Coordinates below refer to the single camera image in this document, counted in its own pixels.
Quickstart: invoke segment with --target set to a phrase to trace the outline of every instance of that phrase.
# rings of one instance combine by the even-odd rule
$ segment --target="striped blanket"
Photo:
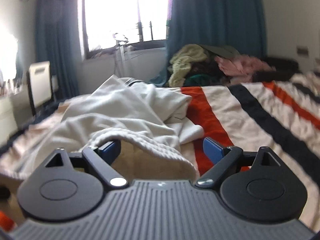
[[[296,74],[291,82],[191,87],[181,92],[192,96],[187,117],[204,128],[206,137],[244,151],[269,146],[281,157],[308,190],[300,220],[319,231],[319,74]],[[193,142],[200,174],[213,166],[202,142]]]

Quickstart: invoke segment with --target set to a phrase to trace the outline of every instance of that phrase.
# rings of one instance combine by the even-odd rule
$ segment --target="pink cloth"
[[[252,82],[252,75],[257,71],[273,71],[266,62],[248,55],[241,55],[231,60],[215,57],[214,60],[225,75],[237,77],[231,81],[232,84]]]

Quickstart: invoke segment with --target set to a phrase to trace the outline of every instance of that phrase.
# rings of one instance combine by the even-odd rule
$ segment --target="teal curtain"
[[[37,61],[50,61],[57,75],[57,98],[79,95],[76,64],[81,61],[77,0],[38,0],[36,15]]]
[[[241,54],[263,57],[266,30],[261,0],[172,0],[167,63],[184,45],[230,45]],[[151,80],[162,86],[167,71]]]

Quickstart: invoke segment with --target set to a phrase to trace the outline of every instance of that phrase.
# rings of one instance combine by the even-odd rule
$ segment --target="gray ribbed surface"
[[[63,225],[29,220],[11,233],[16,240],[226,239],[308,240],[313,233],[297,220],[281,225],[243,221],[226,211],[212,191],[188,181],[138,180],[110,192],[97,210]]]

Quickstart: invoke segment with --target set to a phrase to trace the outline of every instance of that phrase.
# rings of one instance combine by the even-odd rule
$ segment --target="white garment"
[[[180,144],[204,135],[186,118],[190,101],[190,96],[151,84],[127,87],[112,76],[87,99],[70,105],[23,172],[32,172],[58,147],[70,152],[120,139],[122,150],[113,167],[127,179],[194,180],[195,166],[180,154]]]

